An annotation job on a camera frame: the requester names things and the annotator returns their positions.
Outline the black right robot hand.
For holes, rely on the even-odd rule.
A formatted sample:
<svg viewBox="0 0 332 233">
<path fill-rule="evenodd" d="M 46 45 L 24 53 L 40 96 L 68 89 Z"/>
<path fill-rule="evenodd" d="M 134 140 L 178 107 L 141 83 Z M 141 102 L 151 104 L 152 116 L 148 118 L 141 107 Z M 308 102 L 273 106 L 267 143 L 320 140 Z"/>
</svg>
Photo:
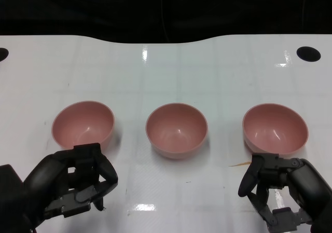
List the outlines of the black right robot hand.
<svg viewBox="0 0 332 233">
<path fill-rule="evenodd" d="M 289 207 L 269 209 L 269 190 L 284 187 L 300 206 L 298 212 Z M 248 197 L 269 232 L 295 231 L 301 224 L 311 225 L 312 232 L 331 232 L 331 187 L 305 159 L 253 154 L 238 195 Z"/>
</svg>

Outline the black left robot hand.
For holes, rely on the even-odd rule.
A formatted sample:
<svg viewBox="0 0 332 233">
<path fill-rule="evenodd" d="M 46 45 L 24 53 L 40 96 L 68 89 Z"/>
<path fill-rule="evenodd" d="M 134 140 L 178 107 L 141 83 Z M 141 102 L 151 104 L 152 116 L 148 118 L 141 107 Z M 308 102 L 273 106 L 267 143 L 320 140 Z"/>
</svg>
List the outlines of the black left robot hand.
<svg viewBox="0 0 332 233">
<path fill-rule="evenodd" d="M 102 211 L 103 198 L 118 184 L 118 175 L 99 143 L 74 146 L 46 156 L 24 181 L 27 215 L 37 221 Z"/>
</svg>

